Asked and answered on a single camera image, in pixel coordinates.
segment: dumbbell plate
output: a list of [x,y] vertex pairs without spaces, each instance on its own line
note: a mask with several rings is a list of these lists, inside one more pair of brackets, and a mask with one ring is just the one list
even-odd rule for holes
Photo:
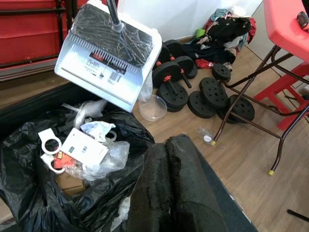
[[163,44],[168,47],[170,53],[175,58],[183,56],[183,48],[178,40],[167,40]]
[[201,95],[209,106],[217,110],[227,107],[228,96],[221,85],[214,85],[211,82],[211,84],[202,85],[202,89]]
[[163,83],[157,91],[157,95],[165,101],[166,105],[173,109],[179,109],[187,104],[189,96],[187,91],[179,84],[173,83],[178,95],[175,95],[168,84]]
[[173,62],[169,61],[161,64],[153,71],[153,85],[155,88],[158,88],[162,83],[164,83],[164,79],[166,76],[171,75],[172,81],[179,81],[181,77],[179,77],[179,73],[181,72],[180,66]]
[[[227,113],[227,110],[228,110],[228,107],[227,107],[227,108],[224,108],[224,109],[221,109],[221,110],[217,110],[217,115],[219,116],[219,118],[220,118],[221,120],[224,119],[224,117],[225,117],[225,115],[226,115],[226,113]],[[226,121],[226,122],[229,123],[229,124],[236,124],[236,123],[238,123],[238,122],[233,118],[232,115],[230,115],[230,116],[227,118],[227,121]]]
[[[228,99],[228,103],[229,105],[231,105],[237,98],[237,94],[232,95],[229,97]],[[251,104],[251,102],[249,102],[247,99],[241,97],[238,102],[236,103],[236,105],[233,107],[232,112],[244,117],[245,119],[252,121],[254,119],[254,115],[255,115],[255,110],[253,105]],[[237,121],[237,122],[241,122],[241,123],[246,123],[245,121],[232,116],[232,118]]]
[[217,80],[223,80],[229,82],[231,80],[230,70],[223,64],[215,64],[211,68],[211,73]]
[[193,60],[188,56],[181,56],[173,60],[183,69],[185,75],[191,72],[194,66]]
[[194,91],[190,94],[188,107],[193,114],[201,118],[211,118],[216,114],[216,110],[204,102],[200,91]]
[[162,48],[161,48],[161,52],[159,55],[159,61],[161,61],[162,63],[170,61],[169,49],[164,44],[162,45]]
[[196,76],[197,76],[197,65],[194,64],[194,65],[193,65],[193,69],[191,70],[191,72],[187,74],[187,78],[188,78],[188,79],[193,79],[193,78],[195,78]]
[[209,86],[209,85],[220,87],[222,90],[225,91],[223,85],[212,77],[204,77],[199,83],[199,90],[201,90],[202,92],[205,86]]
[[180,107],[180,108],[170,108],[170,107],[168,107],[168,111],[169,111],[169,112],[173,112],[173,113],[179,112],[179,111],[181,111],[182,109],[183,109],[183,107]]

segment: cardboard box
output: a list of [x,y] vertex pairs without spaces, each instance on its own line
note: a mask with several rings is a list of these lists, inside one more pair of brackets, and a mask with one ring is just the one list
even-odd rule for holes
[[4,203],[4,201],[2,199],[0,199],[0,224],[2,224],[3,222],[9,220],[13,218],[13,215],[9,209],[9,207],[7,207],[7,205]]
[[69,196],[78,194],[84,191],[84,182],[70,174],[64,172],[56,178],[56,183],[63,192]]

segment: dustpan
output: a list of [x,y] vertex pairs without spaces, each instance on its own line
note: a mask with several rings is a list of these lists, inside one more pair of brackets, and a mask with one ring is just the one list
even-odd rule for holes
[[81,8],[63,43],[55,73],[131,112],[158,58],[162,39],[157,30],[128,15],[118,18],[114,1],[108,4],[90,0]]

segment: folding table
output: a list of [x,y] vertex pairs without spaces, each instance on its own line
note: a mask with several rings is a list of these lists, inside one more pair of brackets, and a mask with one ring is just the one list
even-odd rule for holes
[[[309,110],[309,104],[303,109],[298,110],[294,112],[289,113],[283,113],[279,111],[278,109],[267,106],[254,98],[248,96],[245,94],[245,91],[248,89],[248,87],[252,84],[252,82],[255,80],[256,76],[272,67],[277,67],[281,71],[285,72],[286,74],[292,76],[293,78],[296,78],[302,82],[305,82],[306,84],[309,84],[309,81],[306,79],[301,78],[300,76],[286,70],[282,66],[279,66],[278,64],[287,60],[288,58],[292,56],[297,56],[300,59],[304,60],[305,62],[309,63],[309,33],[306,31],[303,31],[301,27],[299,26],[296,16],[299,12],[304,11],[303,4],[301,0],[293,0],[293,1],[287,1],[287,0],[264,0],[264,10],[265,10],[265,18],[266,18],[266,27],[267,27],[267,34],[269,39],[275,44],[271,51],[266,55],[265,59],[261,62],[261,64],[258,66],[255,72],[250,74],[249,76],[241,79],[240,81],[237,81],[236,83],[232,85],[228,85],[225,81],[223,81],[224,85],[233,90],[234,92],[238,93],[237,99],[230,105],[222,123],[221,126],[216,133],[214,139],[213,139],[213,145],[215,145],[216,141],[219,139],[226,121],[230,115],[233,115],[234,117],[240,118],[244,120],[245,122],[255,126],[256,128],[265,131],[266,133],[278,138],[280,140],[279,146],[278,146],[278,152],[275,159],[275,162],[273,163],[270,171],[268,174],[273,175],[274,171],[276,170],[282,154],[282,148],[284,140],[287,136],[287,134],[291,131],[291,129],[295,126],[295,124],[307,113]],[[275,59],[276,54],[279,52],[280,49],[284,49],[288,51],[288,54]],[[271,58],[271,63],[266,65],[266,62]],[[246,82],[241,91],[238,91],[234,89],[234,87],[240,85],[241,83]],[[298,114],[298,116],[295,118],[295,120],[290,124],[290,126],[284,131],[283,135],[278,135],[260,125],[257,125],[256,123],[253,123],[251,121],[248,121],[247,119],[235,114],[232,112],[233,107],[237,103],[237,101],[241,98],[245,97],[265,108],[268,110],[277,113],[281,116],[290,116],[294,114]]]

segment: white plastic clip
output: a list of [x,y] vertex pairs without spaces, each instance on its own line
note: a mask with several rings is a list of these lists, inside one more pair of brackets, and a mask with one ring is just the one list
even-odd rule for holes
[[62,168],[60,170],[57,170],[57,169],[53,168],[53,166],[52,166],[52,162],[54,161],[54,157],[53,156],[47,155],[47,154],[43,154],[43,155],[41,155],[41,159],[44,161],[44,163],[46,163],[48,168],[50,170],[52,170],[54,173],[56,173],[56,174],[64,173],[64,171],[65,171],[64,168]]
[[[53,130],[51,128],[43,130],[41,132],[38,133],[41,141],[42,141],[42,150],[44,153],[46,153],[47,155],[54,155],[56,153],[58,153],[58,151],[60,151],[62,143],[61,140],[59,138],[57,138],[53,132]],[[55,151],[48,151],[45,147],[45,143],[48,140],[56,140],[58,142],[58,148]]]

